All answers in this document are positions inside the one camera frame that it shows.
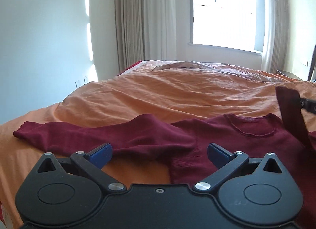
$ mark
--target wooden furniture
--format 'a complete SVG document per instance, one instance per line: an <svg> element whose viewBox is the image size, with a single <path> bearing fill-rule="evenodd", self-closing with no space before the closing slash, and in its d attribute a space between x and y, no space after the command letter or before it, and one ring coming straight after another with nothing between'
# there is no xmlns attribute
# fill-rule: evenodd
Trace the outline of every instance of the wooden furniture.
<svg viewBox="0 0 316 229"><path fill-rule="evenodd" d="M298 79L298 80L302 81L298 76L294 75L293 73L284 71L284 70L277 69L277 70L276 70L276 73L277 73L278 75L282 75L282 76L286 76L286 77L288 77L288 78Z"/></svg>
<svg viewBox="0 0 316 229"><path fill-rule="evenodd" d="M315 48L314 48L312 62L311 62L311 68L309 69L309 74L308 74L307 81L311 81L313 73L314 73L315 65L316 65L316 45L315 45Z"/></svg>

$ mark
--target dark red cloth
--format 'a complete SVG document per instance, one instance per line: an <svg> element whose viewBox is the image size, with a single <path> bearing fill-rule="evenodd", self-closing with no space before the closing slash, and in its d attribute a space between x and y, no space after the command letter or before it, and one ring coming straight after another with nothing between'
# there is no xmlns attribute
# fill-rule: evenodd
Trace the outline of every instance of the dark red cloth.
<svg viewBox="0 0 316 229"><path fill-rule="evenodd" d="M4 219L3 219L3 215L2 215L2 205L1 205L1 202L0 202L0 220L2 221L3 224L4 223Z"/></svg>
<svg viewBox="0 0 316 229"><path fill-rule="evenodd" d="M277 86L276 97L285 129L300 140L307 149L314 151L301 113L300 93L295 89Z"/></svg>
<svg viewBox="0 0 316 229"><path fill-rule="evenodd" d="M298 222L306 228L316 228L315 156L271 113L260 118L225 114L172 124L145 114L127 123L99 128L83 128L65 122L25 122L14 136L42 151L65 156L78 150L89 152L109 142L114 156L137 155L167 164L172 183L194 184L217 170L207 158L206 150L211 142L230 152L244 151L250 157L260 158L267 152L275 152L304 195Z"/></svg>
<svg viewBox="0 0 316 229"><path fill-rule="evenodd" d="M131 69L132 67L136 66L137 64L140 64L142 61L138 61L138 62L135 62L134 64L132 64L131 66L129 66L128 68L126 68L124 71L122 71L119 75L121 75L122 73L124 73L125 71Z"/></svg>

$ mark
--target metal screw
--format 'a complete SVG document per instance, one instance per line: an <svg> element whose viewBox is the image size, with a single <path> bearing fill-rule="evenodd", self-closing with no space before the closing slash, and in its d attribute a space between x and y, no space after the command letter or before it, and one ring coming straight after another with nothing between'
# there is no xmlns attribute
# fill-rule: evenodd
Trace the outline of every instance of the metal screw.
<svg viewBox="0 0 316 229"><path fill-rule="evenodd" d="M164 192L164 189L161 189L161 188L156 189L156 193L163 193L163 192Z"/></svg>
<svg viewBox="0 0 316 229"><path fill-rule="evenodd" d="M206 182L199 182L197 184L195 184L195 188L201 191L205 191L211 188L211 185L209 183Z"/></svg>
<svg viewBox="0 0 316 229"><path fill-rule="evenodd" d="M124 188L124 185L122 183L110 183L109 189L112 191L119 191Z"/></svg>

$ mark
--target orange duvet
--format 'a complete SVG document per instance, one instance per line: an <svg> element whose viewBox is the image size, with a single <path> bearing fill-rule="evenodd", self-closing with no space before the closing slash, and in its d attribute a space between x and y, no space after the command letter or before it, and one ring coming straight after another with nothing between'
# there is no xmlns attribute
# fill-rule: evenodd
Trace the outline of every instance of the orange duvet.
<svg viewBox="0 0 316 229"><path fill-rule="evenodd" d="M100 127L127 122L145 113L168 123L224 113L258 117L272 112L280 116L275 97L277 85L297 89L301 96L316 99L316 84L311 82L231 65L194 62L164 65L161 61L149 61L112 80L86 84L62 103L31 111L0 126L0 201L11 216L13 227L18 228L22 221L14 197L42 155L13 136L13 131L25 121L64 121ZM308 130L316 131L316 116L304 111L303 116ZM155 161L118 157L102 170L127 186L170 182L167 167Z"/></svg>

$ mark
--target light switch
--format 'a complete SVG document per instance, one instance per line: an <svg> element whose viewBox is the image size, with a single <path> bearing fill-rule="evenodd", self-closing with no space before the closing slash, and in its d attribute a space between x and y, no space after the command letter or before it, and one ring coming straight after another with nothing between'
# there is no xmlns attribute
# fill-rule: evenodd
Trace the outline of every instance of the light switch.
<svg viewBox="0 0 316 229"><path fill-rule="evenodd" d="M85 84L86 84L86 83L89 83L88 75L86 75L85 77L83 77L83 81L84 81Z"/></svg>

